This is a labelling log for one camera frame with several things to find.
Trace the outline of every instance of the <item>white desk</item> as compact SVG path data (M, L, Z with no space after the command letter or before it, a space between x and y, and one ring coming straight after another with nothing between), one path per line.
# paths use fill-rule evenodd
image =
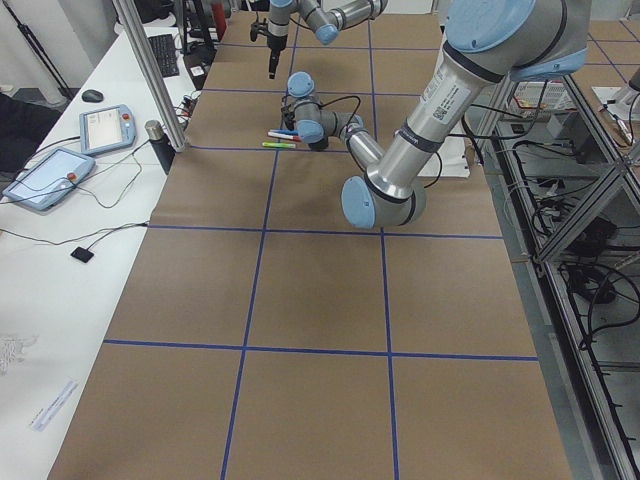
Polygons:
M148 35L177 33L171 28L150 28ZM165 79L174 105L193 92L193 84L178 61L180 76ZM126 34L114 42L89 77L83 90L104 93L99 104L83 102L79 95L43 142L77 136L81 112L124 103L135 116L135 148L147 140L144 124L160 115L133 56ZM79 143L66 144L79 151ZM122 159L125 151L100 156L97 170ZM101 228L149 219L166 176L152 148L136 153L142 173L123 200L104 209L88 194L76 191L45 215L16 205L0 205L0 227L36 238L61 241ZM111 204L140 167L132 158L83 184L103 203ZM58 454L80 394L91 371L104 333L145 234L135 228L113 233L92 251L95 257L81 263L70 257L76 246L89 246L98 237L62 246L39 245L0 234L0 336L37 335L25 350L23 362L12 362L0 377L0 478L44 479ZM30 423L55 400L65 385L78 387L41 432Z

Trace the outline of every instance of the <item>tablet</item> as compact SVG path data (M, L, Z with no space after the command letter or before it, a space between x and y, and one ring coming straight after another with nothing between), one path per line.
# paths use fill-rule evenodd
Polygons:
M91 172L96 161L56 148L2 192L12 203L43 211L62 201Z
M130 147L136 139L136 124L126 105L80 114L80 148L85 155Z

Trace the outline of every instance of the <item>black mouse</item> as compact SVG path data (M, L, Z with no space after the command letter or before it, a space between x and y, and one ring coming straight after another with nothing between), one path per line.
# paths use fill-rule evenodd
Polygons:
M82 99L85 102L99 103L104 100L104 95L97 90L85 90L82 92Z

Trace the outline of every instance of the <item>keyboard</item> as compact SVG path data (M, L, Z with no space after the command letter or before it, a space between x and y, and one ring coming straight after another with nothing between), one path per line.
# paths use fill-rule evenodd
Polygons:
M175 77L178 72L178 58L176 57L176 46L173 43L173 36L170 33L154 35L149 38L151 51L156 57L160 73L163 77Z

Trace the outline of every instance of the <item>robotic arm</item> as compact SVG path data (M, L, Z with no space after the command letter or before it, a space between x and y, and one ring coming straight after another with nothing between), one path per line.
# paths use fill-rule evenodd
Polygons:
M481 90L505 75L542 81L578 70L586 60L590 11L591 0L455 0L443 62L386 152L361 119L342 114L332 124L311 77L294 74L288 91L302 141L321 146L337 136L364 170L343 187L347 220L360 228L416 220L426 205L417 175Z
M254 22L251 25L251 40L255 42L259 34L267 37L267 46L271 50L269 78L273 79L280 52L287 48L292 14L299 13L320 43L328 45L336 39L340 30L375 19L387 7L387 2L388 0L354 0L342 8L325 12L317 0L270 0L269 20L267 23Z

